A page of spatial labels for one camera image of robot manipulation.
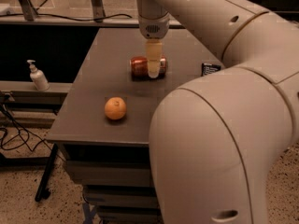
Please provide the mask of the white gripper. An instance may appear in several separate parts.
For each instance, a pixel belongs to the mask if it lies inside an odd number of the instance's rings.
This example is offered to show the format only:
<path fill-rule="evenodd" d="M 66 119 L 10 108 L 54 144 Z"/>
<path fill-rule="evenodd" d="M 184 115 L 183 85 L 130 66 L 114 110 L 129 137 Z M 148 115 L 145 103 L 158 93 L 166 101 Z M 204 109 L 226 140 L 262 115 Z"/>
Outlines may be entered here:
<path fill-rule="evenodd" d="M 147 18 L 139 15 L 139 30 L 148 39 L 146 42 L 146 58 L 148 75 L 150 78 L 159 76 L 160 60 L 162 58 L 162 42 L 169 29 L 169 14 L 165 13 L 162 17 Z"/>

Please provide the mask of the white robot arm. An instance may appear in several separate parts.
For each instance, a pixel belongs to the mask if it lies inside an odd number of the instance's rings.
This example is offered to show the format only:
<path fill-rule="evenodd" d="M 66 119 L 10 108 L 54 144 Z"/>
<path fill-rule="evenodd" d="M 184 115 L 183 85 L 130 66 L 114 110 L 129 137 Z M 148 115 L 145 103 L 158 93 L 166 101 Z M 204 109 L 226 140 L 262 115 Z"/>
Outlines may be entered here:
<path fill-rule="evenodd" d="M 149 128 L 164 224 L 268 224 L 266 180 L 298 138 L 299 29 L 248 0 L 161 7 L 223 64 L 171 91 Z"/>

